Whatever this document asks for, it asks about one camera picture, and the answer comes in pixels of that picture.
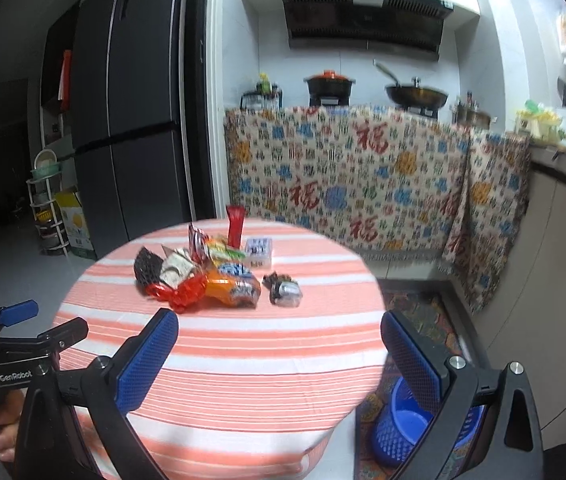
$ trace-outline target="round table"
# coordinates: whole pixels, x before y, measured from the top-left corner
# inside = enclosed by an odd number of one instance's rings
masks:
[[[227,220],[195,222],[227,235]],[[271,270],[303,291],[298,308],[218,308],[179,315],[179,336],[143,405],[128,420],[170,478],[303,478],[332,430],[373,391],[387,351],[377,281],[361,258],[298,226],[246,219],[243,238],[273,240]],[[83,317],[90,332],[61,354],[61,368],[113,355],[165,303],[141,295],[133,262],[141,247],[188,244],[188,226],[137,238],[92,265],[74,284],[55,324]],[[258,279],[268,270],[255,270]],[[77,408],[97,464],[117,478]]]

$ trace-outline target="blue basket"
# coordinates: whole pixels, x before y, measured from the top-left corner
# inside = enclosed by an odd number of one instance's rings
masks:
[[[482,406],[474,406],[458,435],[454,449],[467,444],[479,426]],[[422,410],[403,378],[394,384],[392,400],[384,407],[371,435],[372,452],[378,463],[397,467],[410,455],[433,415]]]

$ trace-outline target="striped tablecloth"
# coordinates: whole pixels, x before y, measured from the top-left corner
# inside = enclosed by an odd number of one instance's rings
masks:
[[[197,222],[227,234],[227,221]],[[179,315],[179,338],[143,405],[128,420],[170,478],[303,478],[333,428],[374,390],[387,352],[380,338],[383,300],[356,254],[303,228],[246,219],[246,237],[273,239],[277,272],[298,280],[298,308],[219,308]],[[183,247],[187,225],[138,238],[95,263],[68,293],[55,324],[83,317],[87,338],[61,354],[64,369],[112,355],[164,304],[135,286],[133,260],[145,246]],[[257,272],[261,279],[263,272]],[[97,464],[117,478],[78,415]]]

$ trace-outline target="range hood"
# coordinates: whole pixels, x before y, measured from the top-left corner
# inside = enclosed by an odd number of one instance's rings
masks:
[[[438,60],[441,0],[283,0],[290,46],[349,46]]]

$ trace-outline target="human hand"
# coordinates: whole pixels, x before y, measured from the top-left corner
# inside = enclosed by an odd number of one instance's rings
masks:
[[[19,430],[19,417],[23,409],[23,393],[11,390],[0,405],[0,460],[14,461],[14,445]]]

